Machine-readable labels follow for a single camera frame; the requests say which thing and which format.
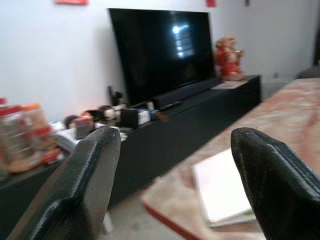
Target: orange lid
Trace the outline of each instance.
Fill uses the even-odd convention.
[[[27,105],[23,106],[23,110],[24,111],[30,111],[30,110],[34,110],[34,109],[39,109],[40,108],[40,104],[35,102],[35,103],[30,103]]]

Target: plastic jar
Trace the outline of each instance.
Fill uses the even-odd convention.
[[[56,138],[50,125],[33,131],[34,146],[38,151],[50,151],[57,147]]]
[[[8,165],[34,153],[20,105],[0,108],[0,146],[3,161]]]
[[[25,120],[30,129],[37,130],[47,126],[45,114],[39,103],[31,103],[23,106]]]

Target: book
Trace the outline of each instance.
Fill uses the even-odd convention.
[[[210,227],[256,219],[230,148],[195,164],[192,170]]]

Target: statue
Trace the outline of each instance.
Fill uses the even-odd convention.
[[[240,59],[244,56],[243,50],[235,49],[236,37],[227,35],[216,42],[216,63],[220,66],[222,80],[241,81],[245,73],[240,67]]]

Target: red decoration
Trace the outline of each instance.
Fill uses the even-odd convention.
[[[209,8],[215,8],[217,6],[216,0],[206,0],[206,6]]]
[[[235,49],[236,38],[227,35],[216,42],[216,62],[220,66],[220,73],[223,81],[241,81],[244,79],[244,72],[240,67],[240,59],[244,55],[243,50]]]
[[[89,0],[55,0],[56,4],[77,4],[77,5],[86,5],[89,3]]]

